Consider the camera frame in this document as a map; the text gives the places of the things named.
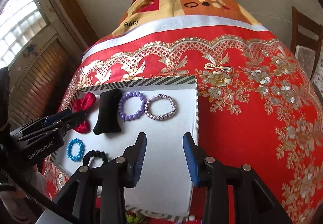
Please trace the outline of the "white gloved left hand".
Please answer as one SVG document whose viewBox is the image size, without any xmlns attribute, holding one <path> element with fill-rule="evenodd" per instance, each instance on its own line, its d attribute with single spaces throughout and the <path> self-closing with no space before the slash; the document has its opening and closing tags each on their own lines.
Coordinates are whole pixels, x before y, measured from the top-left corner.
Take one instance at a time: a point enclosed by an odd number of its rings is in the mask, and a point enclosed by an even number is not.
<svg viewBox="0 0 323 224">
<path fill-rule="evenodd" d="M 24 177 L 31 186 L 47 196 L 47 183 L 38 171 L 37 165 L 25 171 Z M 3 169 L 1 169 L 1 184 L 10 184 L 16 188 L 15 191 L 1 191 L 1 200 L 12 219 L 18 223 L 36 223 L 44 207 L 29 198 Z"/>
</svg>

